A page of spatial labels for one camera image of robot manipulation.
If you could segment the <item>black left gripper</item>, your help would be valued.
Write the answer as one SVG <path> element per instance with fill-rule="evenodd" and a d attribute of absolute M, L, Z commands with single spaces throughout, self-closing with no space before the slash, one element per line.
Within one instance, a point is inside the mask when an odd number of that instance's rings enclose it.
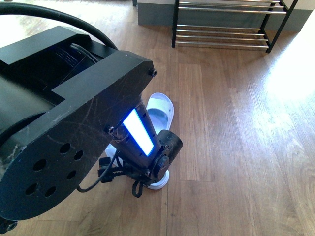
<path fill-rule="evenodd" d="M 157 181 L 155 178 L 150 179 L 145 174 L 141 174 L 125 161 L 120 161 L 120 164 L 116 163 L 116 161 L 117 159 L 113 157 L 102 157 L 99 159 L 98 176 L 101 177 L 101 175 L 108 169 L 106 174 L 102 176 L 100 182 L 108 183 L 112 182 L 115 177 L 127 176 L 135 180 L 132 186 L 132 194 L 137 198 L 142 196 L 144 187 L 152 190 L 159 190 L 169 181 L 170 173 L 168 170 L 165 172 L 162 179 Z"/>

